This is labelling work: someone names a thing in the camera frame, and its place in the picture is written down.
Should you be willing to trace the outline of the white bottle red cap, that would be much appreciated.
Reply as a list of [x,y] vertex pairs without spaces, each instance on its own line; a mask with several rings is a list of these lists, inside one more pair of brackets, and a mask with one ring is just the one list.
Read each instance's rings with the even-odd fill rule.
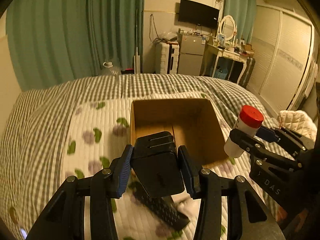
[[[242,106],[238,118],[232,128],[244,132],[246,135],[254,137],[264,120],[263,114],[250,105]],[[244,150],[232,140],[231,132],[224,145],[225,153],[231,158],[239,158]]]

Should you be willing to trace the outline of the black TV remote control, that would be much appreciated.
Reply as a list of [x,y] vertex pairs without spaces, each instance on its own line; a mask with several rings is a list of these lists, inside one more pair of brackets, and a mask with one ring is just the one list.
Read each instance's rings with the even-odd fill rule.
[[175,208],[167,204],[163,198],[152,198],[144,190],[142,184],[134,181],[129,185],[135,198],[145,205],[154,215],[160,218],[168,226],[180,231],[190,222],[189,218]]

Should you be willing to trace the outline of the black rectangular box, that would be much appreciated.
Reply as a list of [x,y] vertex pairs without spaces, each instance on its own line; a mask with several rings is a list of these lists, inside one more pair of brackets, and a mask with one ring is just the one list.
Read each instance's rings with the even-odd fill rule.
[[184,191],[176,145],[168,131],[137,138],[131,165],[144,190],[152,198]]

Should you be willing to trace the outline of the white quilted cushion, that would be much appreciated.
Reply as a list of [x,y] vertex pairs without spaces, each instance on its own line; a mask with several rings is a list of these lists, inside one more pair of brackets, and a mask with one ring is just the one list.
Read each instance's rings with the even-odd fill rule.
[[311,139],[313,142],[316,141],[316,124],[305,111],[280,111],[277,120],[280,127],[286,127]]

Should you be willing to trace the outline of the brown cardboard box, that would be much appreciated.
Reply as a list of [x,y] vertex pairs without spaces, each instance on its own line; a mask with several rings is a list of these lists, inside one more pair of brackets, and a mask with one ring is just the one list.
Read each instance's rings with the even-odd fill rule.
[[213,104],[204,98],[134,100],[131,104],[130,142],[168,131],[176,146],[205,167],[227,161],[225,137]]

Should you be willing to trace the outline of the white sliding wardrobe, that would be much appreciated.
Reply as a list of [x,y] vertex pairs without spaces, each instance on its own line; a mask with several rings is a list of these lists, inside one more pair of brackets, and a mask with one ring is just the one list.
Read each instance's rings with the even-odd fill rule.
[[297,102],[314,44],[310,20],[278,7],[257,6],[251,38],[255,65],[247,88],[273,116]]

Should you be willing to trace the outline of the grey checked bed cover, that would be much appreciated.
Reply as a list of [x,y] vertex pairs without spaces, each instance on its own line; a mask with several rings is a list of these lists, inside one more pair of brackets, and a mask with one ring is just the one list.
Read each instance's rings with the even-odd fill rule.
[[207,94],[234,125],[243,105],[257,108],[264,125],[275,122],[261,101],[244,88],[212,77],[137,74],[87,77],[22,93],[1,140],[1,219],[24,239],[64,179],[63,150],[76,107],[88,102],[140,98],[151,94]]

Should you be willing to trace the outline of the white dressing table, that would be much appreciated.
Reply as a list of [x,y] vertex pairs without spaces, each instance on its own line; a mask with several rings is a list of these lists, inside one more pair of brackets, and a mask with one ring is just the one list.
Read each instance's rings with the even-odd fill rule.
[[247,69],[247,60],[248,57],[246,55],[206,43],[200,76],[208,75],[214,77],[218,66],[222,66],[222,63],[230,64],[231,66],[228,70],[227,80],[231,79],[231,75],[235,74],[235,70],[237,69],[239,73],[236,74],[234,82],[237,85],[240,85],[240,80]]

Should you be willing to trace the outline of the silver mini fridge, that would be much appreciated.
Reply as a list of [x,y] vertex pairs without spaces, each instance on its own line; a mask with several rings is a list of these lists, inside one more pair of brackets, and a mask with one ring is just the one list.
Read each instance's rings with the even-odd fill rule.
[[180,54],[177,73],[199,76],[206,40],[201,36],[179,34]]

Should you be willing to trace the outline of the white oval mirror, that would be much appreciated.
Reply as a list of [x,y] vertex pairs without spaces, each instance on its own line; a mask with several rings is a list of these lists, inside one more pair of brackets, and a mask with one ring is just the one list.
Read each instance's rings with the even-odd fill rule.
[[218,25],[217,35],[223,35],[226,41],[231,41],[237,33],[237,26],[231,15],[224,16]]

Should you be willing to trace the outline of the white suitcase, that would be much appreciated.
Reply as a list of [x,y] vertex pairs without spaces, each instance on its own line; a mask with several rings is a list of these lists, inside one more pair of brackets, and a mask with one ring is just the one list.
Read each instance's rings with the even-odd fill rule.
[[177,42],[160,42],[156,45],[156,74],[176,74],[178,69],[180,46]]

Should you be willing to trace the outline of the green curtain right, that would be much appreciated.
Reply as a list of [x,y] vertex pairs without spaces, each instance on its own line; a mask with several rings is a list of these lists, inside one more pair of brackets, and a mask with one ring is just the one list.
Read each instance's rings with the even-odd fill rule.
[[224,15],[231,15],[237,25],[236,38],[249,43],[252,38],[257,0],[225,0]]

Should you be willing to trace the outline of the green curtain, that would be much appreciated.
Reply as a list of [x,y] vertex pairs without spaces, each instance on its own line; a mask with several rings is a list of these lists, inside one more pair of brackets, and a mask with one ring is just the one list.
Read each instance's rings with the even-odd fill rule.
[[133,67],[144,0],[13,0],[6,30],[21,90]]
[[249,43],[252,38],[257,0],[225,0],[224,15],[231,15],[237,25],[236,38]]

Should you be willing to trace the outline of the clear water jug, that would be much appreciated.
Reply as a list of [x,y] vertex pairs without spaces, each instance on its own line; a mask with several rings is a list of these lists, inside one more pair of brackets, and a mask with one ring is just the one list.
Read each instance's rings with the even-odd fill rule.
[[104,62],[99,70],[99,75],[117,76],[121,74],[121,69],[113,64],[113,62]]

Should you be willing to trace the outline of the green curtain left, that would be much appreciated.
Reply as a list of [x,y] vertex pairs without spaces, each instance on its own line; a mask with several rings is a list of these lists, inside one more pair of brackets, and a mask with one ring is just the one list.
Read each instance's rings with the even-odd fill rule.
[[144,0],[13,0],[6,30],[21,90],[133,67]]

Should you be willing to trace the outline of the black wall television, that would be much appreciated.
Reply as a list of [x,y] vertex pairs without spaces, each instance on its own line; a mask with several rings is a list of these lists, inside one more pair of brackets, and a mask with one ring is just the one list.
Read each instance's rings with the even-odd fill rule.
[[178,21],[216,29],[219,12],[219,9],[202,3],[191,0],[180,0]]

